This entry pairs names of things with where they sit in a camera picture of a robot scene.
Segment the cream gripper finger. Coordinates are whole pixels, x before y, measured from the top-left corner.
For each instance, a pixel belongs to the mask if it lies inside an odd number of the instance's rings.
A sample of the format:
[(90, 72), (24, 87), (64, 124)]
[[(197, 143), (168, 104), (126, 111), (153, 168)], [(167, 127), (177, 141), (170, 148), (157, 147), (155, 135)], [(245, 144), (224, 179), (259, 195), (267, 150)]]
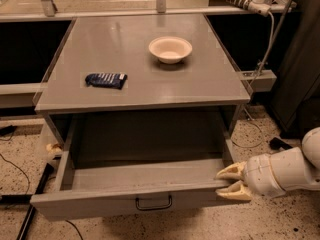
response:
[(216, 178), (217, 179), (227, 179), (227, 180), (243, 180), (243, 171), (246, 163), (245, 162), (237, 162), (233, 163), (224, 169), (220, 170)]
[(252, 199), (251, 191), (242, 181), (237, 181), (227, 188), (218, 189), (216, 193), (228, 200), (250, 201)]

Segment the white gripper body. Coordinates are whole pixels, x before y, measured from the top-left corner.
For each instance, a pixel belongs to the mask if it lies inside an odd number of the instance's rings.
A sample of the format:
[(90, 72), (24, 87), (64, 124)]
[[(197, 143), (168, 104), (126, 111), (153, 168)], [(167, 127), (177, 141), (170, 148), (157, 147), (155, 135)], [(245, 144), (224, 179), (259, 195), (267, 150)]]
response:
[(247, 160), (243, 170), (244, 182), (255, 194), (275, 198), (285, 194), (272, 171), (270, 156), (262, 154)]

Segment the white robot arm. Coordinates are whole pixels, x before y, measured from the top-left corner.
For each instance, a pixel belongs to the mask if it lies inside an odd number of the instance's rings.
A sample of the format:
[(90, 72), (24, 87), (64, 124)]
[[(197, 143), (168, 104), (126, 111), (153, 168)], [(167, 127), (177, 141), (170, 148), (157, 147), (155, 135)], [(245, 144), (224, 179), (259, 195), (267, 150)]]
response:
[(320, 128), (307, 132), (301, 147), (233, 163), (219, 171), (216, 178), (235, 180), (216, 191), (219, 197), (229, 200), (249, 201), (253, 194), (276, 198), (301, 189), (319, 191)]

